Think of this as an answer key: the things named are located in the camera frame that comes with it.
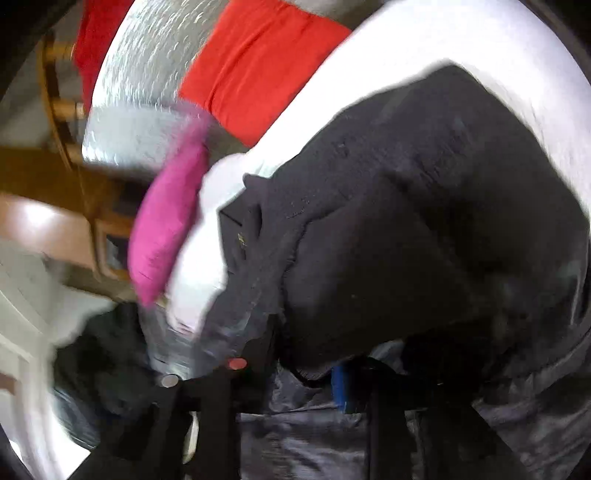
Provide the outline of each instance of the pink cushion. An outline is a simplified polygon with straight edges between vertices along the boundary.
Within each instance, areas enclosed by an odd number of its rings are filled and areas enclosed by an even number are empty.
[[[128,268],[140,303],[156,301],[189,229],[196,221],[199,190],[209,153],[198,140],[185,141],[154,180],[129,239]]]

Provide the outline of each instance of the wooden chair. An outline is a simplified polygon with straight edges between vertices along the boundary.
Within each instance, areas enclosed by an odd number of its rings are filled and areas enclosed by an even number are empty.
[[[69,122],[86,118],[84,104],[77,99],[65,99],[60,96],[56,73],[56,62],[71,61],[73,43],[61,43],[55,40],[53,32],[48,32],[40,41],[37,51],[37,68],[41,95],[50,124],[53,140],[65,168],[77,178],[85,203],[84,216],[89,222],[95,251],[95,269],[98,273],[118,280],[129,280],[129,274],[121,268],[113,268],[108,262],[108,237],[128,239],[131,234],[133,217],[120,215],[113,210],[124,183],[108,176],[93,172],[92,179],[83,166],[82,146],[72,136]],[[95,191],[94,185],[102,177],[104,188],[100,197],[89,196]]]

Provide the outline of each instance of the red cloth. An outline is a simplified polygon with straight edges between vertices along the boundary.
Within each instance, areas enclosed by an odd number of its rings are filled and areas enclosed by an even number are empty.
[[[251,147],[349,34],[281,0],[230,0],[179,96]]]
[[[82,78],[86,111],[90,110],[103,60],[133,3],[134,0],[86,0],[73,56]]]

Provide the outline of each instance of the pink pillow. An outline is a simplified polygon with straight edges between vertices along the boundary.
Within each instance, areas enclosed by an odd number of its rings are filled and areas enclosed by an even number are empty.
[[[167,161],[139,208],[129,239],[128,268],[140,303],[164,291],[178,251],[197,216],[199,190],[209,153],[198,140],[185,141]]]

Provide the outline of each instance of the red fabric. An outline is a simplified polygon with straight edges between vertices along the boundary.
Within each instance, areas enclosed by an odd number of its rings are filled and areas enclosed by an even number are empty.
[[[103,60],[133,3],[134,0],[86,0],[73,56],[82,78],[86,111],[90,110]]]
[[[281,0],[230,0],[179,95],[251,147],[349,34]]]

